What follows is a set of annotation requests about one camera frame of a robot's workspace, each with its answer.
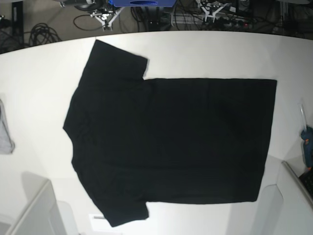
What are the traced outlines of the grey partition panel left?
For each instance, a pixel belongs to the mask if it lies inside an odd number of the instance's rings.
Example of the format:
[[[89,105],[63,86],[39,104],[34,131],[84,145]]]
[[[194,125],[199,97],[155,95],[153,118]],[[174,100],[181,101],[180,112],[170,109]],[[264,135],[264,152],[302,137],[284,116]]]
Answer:
[[[66,235],[50,180],[44,181],[6,231],[7,235]]]

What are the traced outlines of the blue plastic box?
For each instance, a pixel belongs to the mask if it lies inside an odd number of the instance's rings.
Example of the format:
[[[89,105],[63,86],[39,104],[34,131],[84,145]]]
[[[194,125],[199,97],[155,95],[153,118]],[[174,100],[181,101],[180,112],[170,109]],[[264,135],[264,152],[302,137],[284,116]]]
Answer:
[[[115,7],[172,7],[176,0],[110,0]]]

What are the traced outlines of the white label plate with slot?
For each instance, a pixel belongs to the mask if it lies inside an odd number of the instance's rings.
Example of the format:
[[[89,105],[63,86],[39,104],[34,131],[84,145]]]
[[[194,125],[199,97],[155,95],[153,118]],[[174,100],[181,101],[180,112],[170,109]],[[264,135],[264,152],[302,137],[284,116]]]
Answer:
[[[102,214],[89,214],[91,228],[95,232],[104,232],[109,224]]]

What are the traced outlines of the black T-shirt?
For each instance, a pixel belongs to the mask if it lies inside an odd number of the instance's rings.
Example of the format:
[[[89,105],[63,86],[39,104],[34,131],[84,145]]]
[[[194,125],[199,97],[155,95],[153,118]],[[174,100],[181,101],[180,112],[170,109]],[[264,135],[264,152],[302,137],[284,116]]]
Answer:
[[[147,202],[256,201],[276,80],[144,80],[147,65],[95,41],[64,122],[73,168],[109,224],[147,219]]]

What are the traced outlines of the grey partition panel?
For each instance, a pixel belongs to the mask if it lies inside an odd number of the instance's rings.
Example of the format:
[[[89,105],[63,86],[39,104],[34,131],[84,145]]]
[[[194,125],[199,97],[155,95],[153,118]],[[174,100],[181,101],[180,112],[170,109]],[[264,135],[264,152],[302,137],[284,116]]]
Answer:
[[[283,195],[291,200],[292,208],[300,212],[308,211],[313,215],[313,199],[303,186],[293,169],[286,161],[282,161],[279,183],[284,189]]]
[[[44,181],[6,231],[7,235],[66,235],[50,180]]]

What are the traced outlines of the blue glue gun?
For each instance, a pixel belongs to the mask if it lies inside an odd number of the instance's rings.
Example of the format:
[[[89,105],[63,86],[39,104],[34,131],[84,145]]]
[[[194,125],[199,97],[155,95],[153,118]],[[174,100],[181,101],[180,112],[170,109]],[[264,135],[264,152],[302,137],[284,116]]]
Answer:
[[[303,162],[307,168],[312,168],[313,166],[313,128],[307,124],[304,106],[302,103],[299,104],[302,130],[300,132],[300,137],[303,141]]]

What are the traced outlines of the power strip with plugs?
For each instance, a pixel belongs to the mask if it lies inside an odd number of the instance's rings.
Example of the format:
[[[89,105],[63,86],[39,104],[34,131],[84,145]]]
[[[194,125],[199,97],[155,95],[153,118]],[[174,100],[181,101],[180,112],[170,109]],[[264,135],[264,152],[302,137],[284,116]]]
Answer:
[[[206,21],[203,21],[203,24],[215,28],[228,28],[228,27],[235,27],[235,28],[248,28],[249,22],[245,19],[239,19],[239,18],[210,18]]]

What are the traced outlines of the grey partition panel right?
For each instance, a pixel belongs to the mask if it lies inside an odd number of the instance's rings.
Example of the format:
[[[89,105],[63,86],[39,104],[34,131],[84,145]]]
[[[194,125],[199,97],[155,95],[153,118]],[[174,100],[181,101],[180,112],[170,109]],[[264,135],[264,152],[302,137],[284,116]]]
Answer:
[[[283,195],[291,200],[292,208],[300,212],[308,211],[313,215],[313,199],[303,186],[293,169],[286,161],[282,161],[279,183],[284,189]]]

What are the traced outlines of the black keyboard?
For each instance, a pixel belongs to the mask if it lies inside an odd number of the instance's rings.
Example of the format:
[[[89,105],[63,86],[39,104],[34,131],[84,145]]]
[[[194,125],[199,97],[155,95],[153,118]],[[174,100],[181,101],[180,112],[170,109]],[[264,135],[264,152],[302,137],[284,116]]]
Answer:
[[[309,193],[309,195],[313,197],[313,171],[310,170],[303,173],[299,177],[299,179],[303,186],[305,187],[305,189],[307,190],[307,192]]]

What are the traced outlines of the grey cloth at left edge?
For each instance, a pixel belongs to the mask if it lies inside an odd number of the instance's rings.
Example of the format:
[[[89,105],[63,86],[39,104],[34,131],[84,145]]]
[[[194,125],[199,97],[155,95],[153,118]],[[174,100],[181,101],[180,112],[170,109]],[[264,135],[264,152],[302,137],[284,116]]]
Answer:
[[[0,101],[0,153],[9,155],[13,153],[14,149],[15,143],[9,134],[4,104]]]

